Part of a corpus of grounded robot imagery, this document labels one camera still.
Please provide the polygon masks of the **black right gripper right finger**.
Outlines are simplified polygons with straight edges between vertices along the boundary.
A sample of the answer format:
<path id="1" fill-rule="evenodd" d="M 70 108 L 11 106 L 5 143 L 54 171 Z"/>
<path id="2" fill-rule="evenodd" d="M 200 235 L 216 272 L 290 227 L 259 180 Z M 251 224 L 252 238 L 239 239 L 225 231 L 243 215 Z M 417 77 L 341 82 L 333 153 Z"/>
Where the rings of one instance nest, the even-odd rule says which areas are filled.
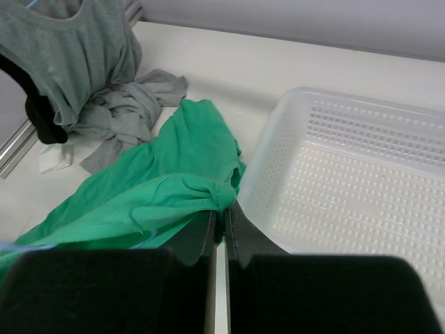
<path id="1" fill-rule="evenodd" d="M 292 255 L 225 211 L 230 333 L 437 333 L 420 277 L 379 255 Z"/>

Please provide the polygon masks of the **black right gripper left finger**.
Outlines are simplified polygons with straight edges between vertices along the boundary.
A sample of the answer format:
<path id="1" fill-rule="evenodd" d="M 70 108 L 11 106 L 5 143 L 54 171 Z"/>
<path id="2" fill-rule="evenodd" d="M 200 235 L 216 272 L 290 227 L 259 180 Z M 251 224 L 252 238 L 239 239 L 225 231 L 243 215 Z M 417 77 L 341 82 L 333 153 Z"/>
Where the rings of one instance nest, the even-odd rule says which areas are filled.
<path id="1" fill-rule="evenodd" d="M 22 255 L 1 285 L 2 333 L 212 333 L 217 216 L 154 250 Z"/>

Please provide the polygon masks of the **green tank top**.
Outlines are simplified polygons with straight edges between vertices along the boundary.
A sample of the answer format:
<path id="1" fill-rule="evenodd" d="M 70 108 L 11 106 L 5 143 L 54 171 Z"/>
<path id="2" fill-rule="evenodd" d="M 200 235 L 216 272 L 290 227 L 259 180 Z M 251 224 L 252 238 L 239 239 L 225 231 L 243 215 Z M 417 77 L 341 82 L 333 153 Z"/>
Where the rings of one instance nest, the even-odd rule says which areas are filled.
<path id="1" fill-rule="evenodd" d="M 62 249 L 158 248 L 201 211 L 235 203 L 245 164 L 241 149 L 210 100 L 184 100 L 158 136 L 123 152 L 87 178 L 16 240 Z"/>

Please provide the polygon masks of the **black tank top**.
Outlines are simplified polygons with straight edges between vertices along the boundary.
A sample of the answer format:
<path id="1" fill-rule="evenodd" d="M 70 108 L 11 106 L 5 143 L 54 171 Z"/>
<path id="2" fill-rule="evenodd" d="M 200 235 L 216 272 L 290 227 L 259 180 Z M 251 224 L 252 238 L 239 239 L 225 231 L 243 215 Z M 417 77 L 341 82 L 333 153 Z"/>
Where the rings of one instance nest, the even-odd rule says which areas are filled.
<path id="1" fill-rule="evenodd" d="M 26 93 L 25 111 L 37 131 L 39 140 L 46 145 L 66 143 L 67 132 L 54 123 L 54 112 L 49 98 L 39 93 L 32 78 L 3 55 L 1 70 L 15 80 Z"/>

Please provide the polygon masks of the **grey tank top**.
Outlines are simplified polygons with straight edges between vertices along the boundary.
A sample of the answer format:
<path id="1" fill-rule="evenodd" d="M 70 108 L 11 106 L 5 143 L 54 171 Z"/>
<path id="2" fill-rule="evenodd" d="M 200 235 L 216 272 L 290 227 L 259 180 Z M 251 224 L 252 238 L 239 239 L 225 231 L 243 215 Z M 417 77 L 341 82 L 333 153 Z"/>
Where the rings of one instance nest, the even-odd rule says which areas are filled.
<path id="1" fill-rule="evenodd" d="M 150 142 L 165 107 L 188 83 L 163 70 L 137 75 L 142 60 L 120 1 L 1 2 L 1 55 L 49 98 L 54 123 L 101 141 L 81 166 L 97 173 Z"/>

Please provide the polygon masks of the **white perforated plastic basket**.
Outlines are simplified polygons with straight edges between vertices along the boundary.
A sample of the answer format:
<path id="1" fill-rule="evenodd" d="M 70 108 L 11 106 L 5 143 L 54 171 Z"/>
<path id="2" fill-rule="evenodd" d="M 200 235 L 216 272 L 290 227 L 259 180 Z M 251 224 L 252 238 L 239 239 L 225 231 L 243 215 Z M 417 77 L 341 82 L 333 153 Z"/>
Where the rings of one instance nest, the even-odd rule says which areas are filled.
<path id="1" fill-rule="evenodd" d="M 242 177 L 244 214 L 290 253 L 385 254 L 444 305 L 444 113 L 295 88 Z"/>

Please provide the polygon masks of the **white cloth scrap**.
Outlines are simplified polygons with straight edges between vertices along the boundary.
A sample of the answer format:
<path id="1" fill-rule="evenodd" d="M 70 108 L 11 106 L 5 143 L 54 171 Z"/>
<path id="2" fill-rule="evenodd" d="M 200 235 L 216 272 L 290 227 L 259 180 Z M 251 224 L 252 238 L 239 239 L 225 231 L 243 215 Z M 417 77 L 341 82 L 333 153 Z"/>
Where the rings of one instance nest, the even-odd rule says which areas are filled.
<path id="1" fill-rule="evenodd" d="M 61 170 L 72 165 L 73 145 L 51 144 L 46 145 L 38 154 L 39 172 L 47 174 Z"/>

